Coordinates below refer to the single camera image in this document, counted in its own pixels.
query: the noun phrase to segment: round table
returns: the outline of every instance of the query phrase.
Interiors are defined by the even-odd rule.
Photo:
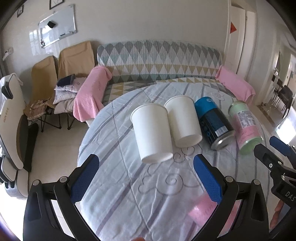
[[[103,108],[79,148],[78,166],[90,154],[100,159],[100,168],[81,201],[81,213],[102,240],[191,240],[200,230],[188,213],[204,188],[194,169],[193,158],[202,153],[212,166],[236,181],[258,179],[269,209],[278,199],[271,193],[269,170],[251,153],[239,154],[236,142],[213,151],[207,140],[189,148],[173,143],[173,158],[157,164],[143,164],[136,144],[130,114],[145,103],[164,105],[173,96],[186,95],[194,101],[210,96],[228,117],[233,98],[203,83],[162,83],[131,91]],[[257,121],[269,145],[267,131]]]

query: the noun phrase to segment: white pillow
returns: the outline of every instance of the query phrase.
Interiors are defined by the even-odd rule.
[[[56,91],[54,102],[53,104],[57,104],[63,100],[69,100],[74,98],[77,95],[77,93],[73,93],[70,91]]]
[[[84,83],[85,80],[86,80],[85,77],[75,78],[74,81],[73,81],[73,84],[65,85],[65,86],[61,86],[61,87],[56,86],[55,90],[58,90],[58,91],[70,91],[70,92],[73,92],[73,93],[78,93],[80,87],[82,86],[82,84]]]
[[[73,112],[75,98],[58,103],[54,109],[55,114]]]

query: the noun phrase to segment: floor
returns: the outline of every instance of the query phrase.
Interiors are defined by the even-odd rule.
[[[57,115],[48,118],[50,123],[58,125]],[[62,176],[68,176],[75,168],[80,143],[88,129],[87,124],[75,121],[67,130],[67,116],[61,114],[62,129],[45,125],[44,132],[39,131],[32,160],[32,172],[29,175],[29,187],[39,179],[42,183],[56,182]],[[26,200],[8,196],[4,186],[0,185],[0,214],[15,235],[22,240],[23,217]],[[57,201],[53,206],[64,232],[73,236],[63,218]]]
[[[250,110],[271,135],[278,135],[285,143],[296,145],[296,111],[291,109],[288,116],[282,119],[278,108],[267,106],[251,106]],[[61,115],[62,129],[45,126],[43,133],[39,132],[32,161],[29,186],[35,179],[41,182],[54,182],[61,176],[68,176],[76,167],[78,148],[88,127],[85,123],[75,121],[72,128],[67,130],[66,114]],[[57,116],[52,116],[53,123],[58,124]],[[22,240],[22,221],[26,200],[9,197],[3,186],[0,186],[0,213],[10,229]],[[58,207],[57,201],[53,206],[64,232],[73,236]]]

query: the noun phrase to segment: paper cup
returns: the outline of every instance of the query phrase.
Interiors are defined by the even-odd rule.
[[[163,106],[141,105],[132,112],[131,122],[143,163],[157,163],[173,157],[168,112]]]
[[[170,98],[165,103],[170,129],[177,147],[190,147],[202,140],[194,101],[185,95]]]

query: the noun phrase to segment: metal bolt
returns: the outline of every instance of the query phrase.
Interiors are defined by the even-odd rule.
[[[35,180],[34,182],[33,182],[33,186],[37,186],[39,184],[39,180]]]
[[[67,177],[61,177],[61,178],[59,179],[59,181],[60,181],[61,183],[65,183],[67,180],[68,180]]]
[[[260,185],[260,181],[257,180],[257,179],[255,179],[255,180],[254,180],[254,184],[255,184],[255,185]]]
[[[230,177],[230,176],[227,176],[227,177],[225,178],[225,180],[226,180],[227,182],[229,182],[229,183],[233,182],[233,178]]]

